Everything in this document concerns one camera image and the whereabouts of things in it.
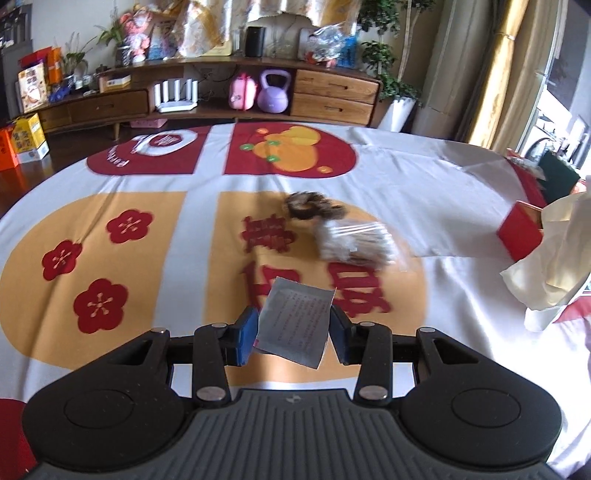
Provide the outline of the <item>grey printed paper packet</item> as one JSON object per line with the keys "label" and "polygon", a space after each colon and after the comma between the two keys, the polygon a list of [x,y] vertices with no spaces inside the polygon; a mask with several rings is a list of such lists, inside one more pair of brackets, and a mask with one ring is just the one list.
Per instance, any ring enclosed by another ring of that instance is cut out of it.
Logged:
{"label": "grey printed paper packet", "polygon": [[334,297],[334,290],[277,277],[259,314],[254,347],[318,369],[329,336],[329,312]]}

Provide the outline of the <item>cotton swabs plastic bag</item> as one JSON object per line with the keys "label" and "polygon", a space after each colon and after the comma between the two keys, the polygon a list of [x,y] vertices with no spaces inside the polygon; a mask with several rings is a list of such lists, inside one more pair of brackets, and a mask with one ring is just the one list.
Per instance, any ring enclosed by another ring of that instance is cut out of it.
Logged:
{"label": "cotton swabs plastic bag", "polygon": [[383,223],[351,219],[324,220],[314,227],[322,260],[383,270],[407,271],[408,253]]}

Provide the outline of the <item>brown leopard scrunchie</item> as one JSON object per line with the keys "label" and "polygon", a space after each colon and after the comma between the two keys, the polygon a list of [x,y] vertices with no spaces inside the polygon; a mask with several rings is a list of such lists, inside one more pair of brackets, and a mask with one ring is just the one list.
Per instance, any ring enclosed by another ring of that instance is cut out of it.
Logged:
{"label": "brown leopard scrunchie", "polygon": [[348,209],[335,204],[318,192],[301,191],[287,196],[284,206],[290,218],[307,221],[311,219],[339,220],[346,217]]}

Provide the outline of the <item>red gift box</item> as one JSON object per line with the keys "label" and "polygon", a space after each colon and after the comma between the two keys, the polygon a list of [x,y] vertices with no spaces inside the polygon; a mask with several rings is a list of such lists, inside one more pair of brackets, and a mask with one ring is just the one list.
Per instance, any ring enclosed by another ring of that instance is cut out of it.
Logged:
{"label": "red gift box", "polygon": [[510,257],[518,262],[531,254],[543,240],[542,209],[517,201],[497,230]]}

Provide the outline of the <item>crumpled cream paper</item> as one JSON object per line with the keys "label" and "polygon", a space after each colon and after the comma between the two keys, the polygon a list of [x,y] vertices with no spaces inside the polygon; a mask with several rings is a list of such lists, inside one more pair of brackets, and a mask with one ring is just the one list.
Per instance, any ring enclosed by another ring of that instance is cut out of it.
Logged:
{"label": "crumpled cream paper", "polygon": [[590,192],[552,202],[541,218],[541,244],[501,272],[508,290],[526,306],[524,326],[532,332],[557,321],[590,283]]}

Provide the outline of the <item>white wifi router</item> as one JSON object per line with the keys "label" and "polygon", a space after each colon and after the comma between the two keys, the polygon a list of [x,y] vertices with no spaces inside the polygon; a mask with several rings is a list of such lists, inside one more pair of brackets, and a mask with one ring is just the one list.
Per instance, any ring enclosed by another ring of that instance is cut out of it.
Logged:
{"label": "white wifi router", "polygon": [[161,114],[189,112],[198,105],[198,82],[192,78],[155,83],[152,92],[154,109]]}

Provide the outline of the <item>purple kettlebell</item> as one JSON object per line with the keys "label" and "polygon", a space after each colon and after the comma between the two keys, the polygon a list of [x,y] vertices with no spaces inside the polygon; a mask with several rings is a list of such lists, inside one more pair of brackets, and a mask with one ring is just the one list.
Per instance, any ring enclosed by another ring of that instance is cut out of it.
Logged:
{"label": "purple kettlebell", "polygon": [[[283,78],[283,87],[271,86],[267,79],[270,76]],[[280,69],[265,70],[260,74],[260,91],[256,102],[259,109],[270,114],[280,114],[287,110],[287,90],[290,88],[291,75]]]}

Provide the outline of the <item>wooden TV console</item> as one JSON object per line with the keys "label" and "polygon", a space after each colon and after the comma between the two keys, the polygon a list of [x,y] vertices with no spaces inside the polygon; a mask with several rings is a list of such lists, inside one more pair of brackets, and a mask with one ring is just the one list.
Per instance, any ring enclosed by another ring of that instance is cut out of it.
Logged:
{"label": "wooden TV console", "polygon": [[[254,80],[269,69],[291,75],[288,107],[280,114],[263,112],[259,106],[237,111],[228,105],[233,79],[246,73]],[[130,81],[113,91],[88,95],[72,94],[35,110],[48,134],[165,118],[169,120],[271,120],[320,122],[368,127],[379,102],[381,82],[360,71],[327,68],[297,60],[245,57],[199,57],[148,61],[144,64],[104,71],[98,84],[128,77]],[[155,83],[175,78],[198,82],[198,105],[189,112],[161,114],[154,109]]]}

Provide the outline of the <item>orange gift bag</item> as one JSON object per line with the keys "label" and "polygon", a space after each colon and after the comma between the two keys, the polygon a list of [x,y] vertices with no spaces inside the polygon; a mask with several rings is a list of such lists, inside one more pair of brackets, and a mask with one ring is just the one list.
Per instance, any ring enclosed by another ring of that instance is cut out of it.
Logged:
{"label": "orange gift bag", "polygon": [[3,127],[0,129],[0,171],[11,170],[18,165],[18,156],[11,142],[11,131],[8,127]]}

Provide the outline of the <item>yellow cardboard box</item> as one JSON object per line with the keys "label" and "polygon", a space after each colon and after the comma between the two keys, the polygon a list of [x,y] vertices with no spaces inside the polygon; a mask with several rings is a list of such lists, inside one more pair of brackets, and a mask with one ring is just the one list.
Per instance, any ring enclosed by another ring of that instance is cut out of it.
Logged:
{"label": "yellow cardboard box", "polygon": [[37,113],[23,116],[13,123],[11,142],[20,164],[41,161],[49,153]]}

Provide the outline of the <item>white planter with tree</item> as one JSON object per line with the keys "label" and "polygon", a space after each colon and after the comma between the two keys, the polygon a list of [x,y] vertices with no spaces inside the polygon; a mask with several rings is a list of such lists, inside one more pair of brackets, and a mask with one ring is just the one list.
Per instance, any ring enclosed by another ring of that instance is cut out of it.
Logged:
{"label": "white planter with tree", "polygon": [[401,132],[419,103],[420,90],[407,83],[404,75],[417,23],[435,5],[432,0],[362,2],[358,26],[363,32],[375,30],[378,36],[377,40],[362,43],[362,63],[381,82],[380,100],[390,103],[378,126],[380,130]]}

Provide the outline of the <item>clear plastic bag of items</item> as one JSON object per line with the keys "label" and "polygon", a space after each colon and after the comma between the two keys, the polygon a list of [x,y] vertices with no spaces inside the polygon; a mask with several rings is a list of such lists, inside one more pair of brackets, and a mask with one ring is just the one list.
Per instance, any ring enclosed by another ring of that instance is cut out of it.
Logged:
{"label": "clear plastic bag of items", "polygon": [[358,38],[348,35],[341,24],[301,32],[301,60],[327,68],[356,68]]}

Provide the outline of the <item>black smart speaker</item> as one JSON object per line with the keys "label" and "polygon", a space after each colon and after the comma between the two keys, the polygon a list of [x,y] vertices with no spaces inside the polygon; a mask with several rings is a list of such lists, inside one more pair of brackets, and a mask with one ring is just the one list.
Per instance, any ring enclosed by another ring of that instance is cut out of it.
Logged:
{"label": "black smart speaker", "polygon": [[266,27],[249,26],[245,30],[245,57],[263,58]]}

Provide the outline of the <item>snack box on console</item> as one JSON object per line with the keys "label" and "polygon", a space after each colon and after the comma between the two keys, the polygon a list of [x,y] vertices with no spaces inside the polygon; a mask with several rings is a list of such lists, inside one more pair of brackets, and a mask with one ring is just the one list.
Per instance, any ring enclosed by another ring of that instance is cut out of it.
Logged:
{"label": "snack box on console", "polygon": [[45,68],[42,63],[22,70],[18,74],[18,83],[24,113],[35,110],[48,101]]}

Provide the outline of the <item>pink plush doll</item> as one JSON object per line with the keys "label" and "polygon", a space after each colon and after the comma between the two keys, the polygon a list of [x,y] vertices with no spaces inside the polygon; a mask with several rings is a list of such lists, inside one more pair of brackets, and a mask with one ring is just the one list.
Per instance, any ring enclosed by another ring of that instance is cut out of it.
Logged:
{"label": "pink plush doll", "polygon": [[132,12],[126,12],[120,17],[124,43],[130,48],[133,64],[146,60],[146,51],[150,44],[148,28],[151,20],[152,13],[144,6],[137,7]]}

